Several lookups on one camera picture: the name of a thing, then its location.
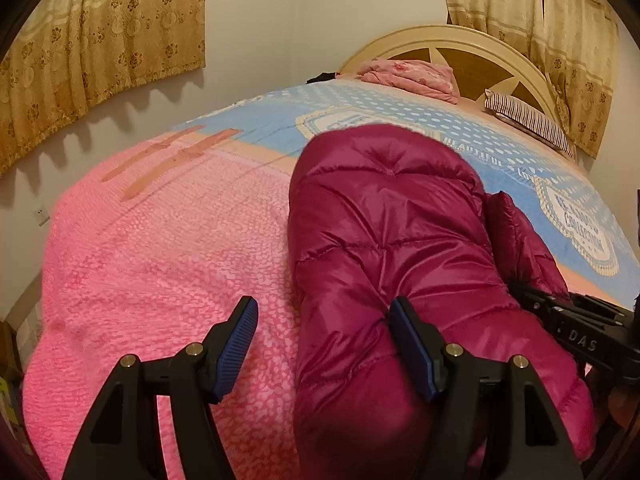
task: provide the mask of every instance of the black clamp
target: black clamp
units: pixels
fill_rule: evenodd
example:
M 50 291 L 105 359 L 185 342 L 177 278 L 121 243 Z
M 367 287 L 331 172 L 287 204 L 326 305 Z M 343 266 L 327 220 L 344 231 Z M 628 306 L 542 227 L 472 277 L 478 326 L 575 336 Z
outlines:
M 209 404 L 233 388 L 257 323 L 258 304 L 243 296 L 202 343 L 155 361 L 123 356 L 84 420 L 63 480 L 166 480 L 156 396 L 171 399 L 185 477 L 235 480 Z
M 389 323 L 418 392 L 427 402 L 440 397 L 444 402 L 412 480 L 465 477 L 480 398 L 487 399 L 493 414 L 481 479 L 582 480 L 564 424 L 526 357 L 501 363 L 445 344 L 404 297 L 391 304 Z
M 640 384 L 640 317 L 632 311 L 574 293 L 566 303 L 523 283 L 509 292 L 578 361 L 610 372 L 617 383 Z

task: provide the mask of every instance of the electrical outlet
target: electrical outlet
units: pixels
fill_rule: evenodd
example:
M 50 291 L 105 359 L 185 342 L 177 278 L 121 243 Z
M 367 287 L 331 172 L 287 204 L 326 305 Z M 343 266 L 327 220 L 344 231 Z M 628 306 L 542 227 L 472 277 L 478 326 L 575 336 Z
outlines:
M 36 219 L 36 222 L 38 223 L 38 225 L 40 227 L 42 227 L 44 224 L 47 223 L 47 221 L 49 221 L 49 211 L 47 211 L 47 208 L 44 207 L 43 205 L 41 205 L 39 208 L 34 209 L 33 210 L 33 216 Z

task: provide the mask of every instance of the cardboard box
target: cardboard box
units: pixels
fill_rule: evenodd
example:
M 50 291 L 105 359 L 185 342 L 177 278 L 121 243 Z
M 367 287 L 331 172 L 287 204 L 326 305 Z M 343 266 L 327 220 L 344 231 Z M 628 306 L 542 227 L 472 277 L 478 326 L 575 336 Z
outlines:
M 7 322 L 0 321 L 0 378 L 18 383 L 22 377 L 14 329 Z
M 14 400 L 19 396 L 17 386 L 0 378 L 0 424 L 6 423 L 9 432 L 18 441 L 27 455 L 34 456 L 33 448 L 27 438 L 24 423 L 20 420 Z

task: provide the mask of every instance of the curtain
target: curtain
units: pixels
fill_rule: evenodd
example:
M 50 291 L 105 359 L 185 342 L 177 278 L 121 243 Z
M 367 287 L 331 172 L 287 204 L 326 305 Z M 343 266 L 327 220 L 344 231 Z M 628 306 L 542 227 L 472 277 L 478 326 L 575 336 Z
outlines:
M 542 0 L 447 0 L 447 7 L 453 25 L 485 32 L 542 63 Z
M 596 157 L 613 96 L 618 26 L 606 0 L 447 0 L 454 25 L 481 30 L 547 79 L 567 137 Z
M 205 65 L 205 0 L 42 0 L 0 62 L 0 174 L 123 90 Z
M 567 136 L 595 158 L 613 98 L 618 24 L 606 0 L 545 0 L 545 68 Z

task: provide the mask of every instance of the white wall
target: white wall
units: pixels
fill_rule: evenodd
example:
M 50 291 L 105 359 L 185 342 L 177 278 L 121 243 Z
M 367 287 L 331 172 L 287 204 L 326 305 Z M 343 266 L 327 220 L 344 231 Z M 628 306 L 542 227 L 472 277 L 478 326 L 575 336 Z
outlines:
M 585 157 L 581 163 L 640 258 L 640 50 L 622 22 L 619 30 L 618 78 L 605 135 L 598 158 Z
M 399 28 L 447 23 L 446 0 L 300 0 L 294 75 L 334 72 L 369 41 Z
M 132 89 L 54 134 L 0 178 L 0 319 L 40 270 L 31 211 L 98 162 L 174 124 L 292 84 L 295 0 L 207 0 L 207 67 Z

